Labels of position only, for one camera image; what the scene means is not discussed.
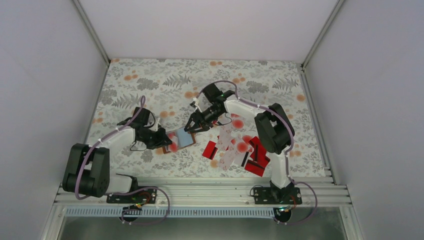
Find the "brown leather card holder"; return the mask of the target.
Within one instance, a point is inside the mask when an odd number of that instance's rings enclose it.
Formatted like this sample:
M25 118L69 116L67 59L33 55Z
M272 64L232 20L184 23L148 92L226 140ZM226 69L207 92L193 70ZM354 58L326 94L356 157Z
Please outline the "brown leather card holder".
M184 149L186 147L190 147L196 143L195 135L193 133L185 132L183 127L178 128L176 130L168 131L166 134L171 132L175 132L176 136L178 137L178 150ZM164 154L171 153L166 151L166 147L167 146L164 146L162 148L163 153Z

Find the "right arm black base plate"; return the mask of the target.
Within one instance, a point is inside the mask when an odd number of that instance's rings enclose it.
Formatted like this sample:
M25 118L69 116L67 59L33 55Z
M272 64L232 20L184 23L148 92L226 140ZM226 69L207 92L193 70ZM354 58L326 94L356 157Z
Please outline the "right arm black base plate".
M303 203L301 191L294 187L283 198L276 199L272 195L271 187L255 185L250 190L250 195L256 205L301 205Z

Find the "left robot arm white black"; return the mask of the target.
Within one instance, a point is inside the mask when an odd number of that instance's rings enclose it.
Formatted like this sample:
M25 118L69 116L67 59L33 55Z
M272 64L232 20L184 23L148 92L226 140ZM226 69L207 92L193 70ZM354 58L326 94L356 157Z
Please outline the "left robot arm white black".
M148 150L172 144L157 120L149 124L152 115L150 110L136 107L132 117L119 122L116 129L95 143L74 144L69 152L62 189L74 193L79 200L116 194L128 203L134 202L140 191L135 186L135 178L112 173L111 159L134 143L142 143Z

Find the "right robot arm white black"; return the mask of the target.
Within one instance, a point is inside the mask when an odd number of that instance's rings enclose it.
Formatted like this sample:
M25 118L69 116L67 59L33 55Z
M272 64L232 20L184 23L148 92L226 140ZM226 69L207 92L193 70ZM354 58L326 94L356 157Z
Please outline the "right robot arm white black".
M274 202L284 203L289 199L295 183L289 172L289 152L294 147L295 131L285 111L278 103L266 106L247 100L237 90L221 91L216 83L210 83L199 91L211 104L201 110L197 97L190 104L194 112L190 115L184 131L190 134L206 132L213 122L225 113L253 120L260 143L268 152L271 163L270 195Z

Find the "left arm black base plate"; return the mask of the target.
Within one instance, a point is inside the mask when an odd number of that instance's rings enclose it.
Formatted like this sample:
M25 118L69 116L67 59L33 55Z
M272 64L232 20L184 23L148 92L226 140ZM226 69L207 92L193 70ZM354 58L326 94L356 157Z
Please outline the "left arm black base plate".
M106 202L108 204L154 204L156 202L158 190L149 188L131 195L108 195Z

